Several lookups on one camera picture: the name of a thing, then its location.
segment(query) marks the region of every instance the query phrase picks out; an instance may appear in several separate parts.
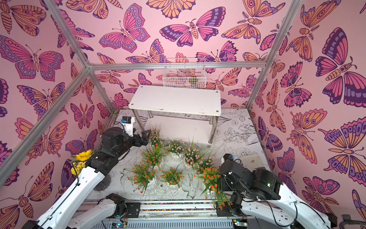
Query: yellow flower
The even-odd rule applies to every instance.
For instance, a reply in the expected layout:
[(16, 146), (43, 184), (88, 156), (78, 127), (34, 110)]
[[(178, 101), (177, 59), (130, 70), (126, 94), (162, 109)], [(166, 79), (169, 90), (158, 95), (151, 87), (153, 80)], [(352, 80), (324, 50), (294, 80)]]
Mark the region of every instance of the yellow flower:
[(79, 153), (78, 155), (76, 155), (76, 158), (75, 160), (79, 160), (79, 161), (86, 161), (87, 159), (90, 158), (90, 156), (92, 155), (92, 150), (88, 150), (86, 152), (82, 152), (82, 153)]

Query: floor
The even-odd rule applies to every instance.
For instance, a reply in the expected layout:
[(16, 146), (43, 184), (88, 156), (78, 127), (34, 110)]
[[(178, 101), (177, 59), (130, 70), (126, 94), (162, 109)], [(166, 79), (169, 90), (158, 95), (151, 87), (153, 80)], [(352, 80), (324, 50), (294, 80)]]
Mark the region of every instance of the floor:
[[(139, 111), (142, 121), (145, 123), (148, 118), (147, 111)], [(174, 116), (189, 119), (199, 119), (209, 121), (209, 116), (204, 115), (189, 115), (168, 112), (153, 112), (154, 115)], [(131, 116), (131, 110), (121, 110), (117, 120), (122, 116)], [(232, 154), (237, 156), (245, 156), (258, 154), (263, 166), (270, 170), (266, 156), (258, 142), (257, 134), (254, 130), (253, 123), (246, 109), (222, 109), (222, 114), (219, 117), (218, 126), (216, 128), (213, 145), (207, 148), (207, 145), (198, 145), (198, 148), (206, 148), (211, 150), (211, 155), (215, 156), (215, 166), (221, 165), (221, 157), (224, 154)], [(183, 175), (185, 180), (182, 180), (182, 188), (172, 190), (168, 185), (159, 181), (155, 190), (145, 192), (133, 192), (135, 189), (131, 181), (127, 180), (131, 177), (131, 172), (126, 169), (133, 167), (135, 163), (141, 161), (141, 151), (145, 150), (146, 146), (132, 147), (129, 154), (121, 160), (110, 172), (111, 182), (109, 186), (100, 192), (92, 191), (88, 199), (101, 199), (110, 193), (116, 193), (130, 200), (189, 200), (189, 199), (204, 199), (205, 194), (202, 194), (204, 187), (198, 179), (194, 177), (193, 171), (184, 170)], [(168, 158), (165, 160), (167, 169), (171, 166), (177, 166)]]

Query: white wire basket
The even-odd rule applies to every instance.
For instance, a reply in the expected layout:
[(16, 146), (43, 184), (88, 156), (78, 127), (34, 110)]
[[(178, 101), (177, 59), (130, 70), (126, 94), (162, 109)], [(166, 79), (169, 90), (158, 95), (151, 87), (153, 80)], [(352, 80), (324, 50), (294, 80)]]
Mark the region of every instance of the white wire basket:
[(181, 58), (166, 58), (164, 60), (164, 87), (205, 89), (207, 78), (206, 60), (204, 58), (184, 58), (185, 62), (181, 61)]

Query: black cable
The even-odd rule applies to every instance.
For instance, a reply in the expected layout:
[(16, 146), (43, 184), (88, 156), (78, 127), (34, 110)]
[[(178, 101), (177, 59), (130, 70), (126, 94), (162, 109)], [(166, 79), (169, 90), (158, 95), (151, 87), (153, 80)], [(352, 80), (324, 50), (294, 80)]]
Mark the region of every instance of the black cable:
[(311, 207), (310, 205), (308, 205), (307, 203), (304, 203), (304, 202), (300, 202), (301, 204), (305, 204), (306, 206), (308, 206), (310, 209), (312, 209), (320, 218), (321, 220), (323, 220), (323, 223), (325, 224), (325, 221), (324, 219), (319, 215), (319, 213), (313, 208)]
[(288, 227), (288, 226), (291, 226), (292, 224), (294, 224), (295, 222), (296, 222), (296, 220), (297, 220), (297, 216), (298, 216), (298, 210), (297, 210), (297, 207), (296, 207), (296, 202), (294, 202), (294, 205), (295, 205), (295, 209), (296, 209), (296, 216), (295, 216), (295, 219), (294, 219), (294, 221), (292, 222), (292, 223), (290, 223), (289, 225), (279, 225), (278, 223), (277, 223), (277, 220), (276, 220), (276, 218), (275, 218), (275, 214), (273, 213), (273, 209), (272, 209), (272, 206), (269, 204), (269, 202), (267, 201), (267, 200), (264, 200), (267, 204), (268, 204), (268, 206), (271, 208), (271, 212), (272, 212), (272, 215), (273, 215), (273, 219), (274, 219), (274, 222), (277, 224), (277, 226), (280, 226), (280, 227), (282, 227), (282, 228), (285, 228), (285, 227)]

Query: butterfly wallpaper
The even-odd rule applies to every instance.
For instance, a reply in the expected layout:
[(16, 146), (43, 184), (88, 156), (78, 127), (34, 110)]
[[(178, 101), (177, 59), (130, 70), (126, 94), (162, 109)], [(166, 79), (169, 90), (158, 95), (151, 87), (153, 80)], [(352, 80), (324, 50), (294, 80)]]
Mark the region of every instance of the butterfly wallpaper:
[(366, 219), (364, 4), (304, 0), (250, 110), (274, 173), (338, 221)]

